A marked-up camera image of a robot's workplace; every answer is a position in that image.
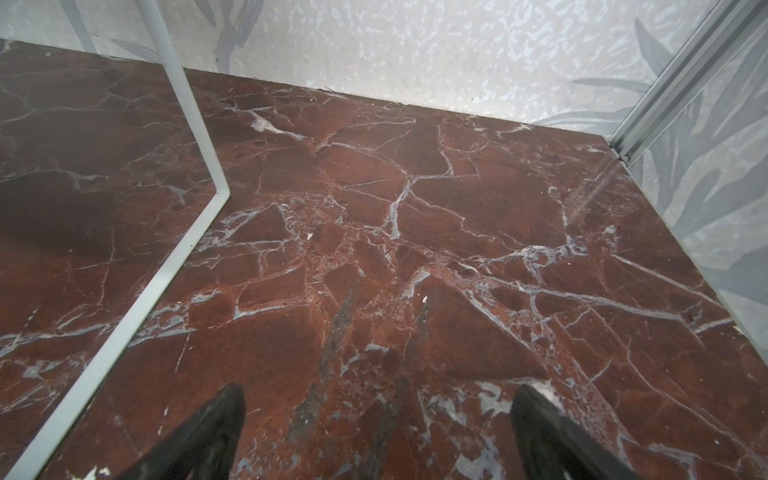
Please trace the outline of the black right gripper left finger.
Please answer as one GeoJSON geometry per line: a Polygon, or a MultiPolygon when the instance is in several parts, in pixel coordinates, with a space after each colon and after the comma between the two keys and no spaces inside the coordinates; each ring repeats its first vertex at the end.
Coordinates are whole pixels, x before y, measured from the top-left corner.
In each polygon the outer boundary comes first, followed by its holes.
{"type": "Polygon", "coordinates": [[[245,420],[245,397],[230,383],[158,442],[120,479],[227,479],[245,420]]]}

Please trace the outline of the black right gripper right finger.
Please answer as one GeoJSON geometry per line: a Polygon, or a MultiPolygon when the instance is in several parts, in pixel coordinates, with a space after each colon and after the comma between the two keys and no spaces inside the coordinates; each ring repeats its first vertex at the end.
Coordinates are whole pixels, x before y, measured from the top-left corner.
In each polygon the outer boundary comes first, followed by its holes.
{"type": "Polygon", "coordinates": [[[516,391],[510,417],[529,479],[639,477],[530,385],[516,391]]]}

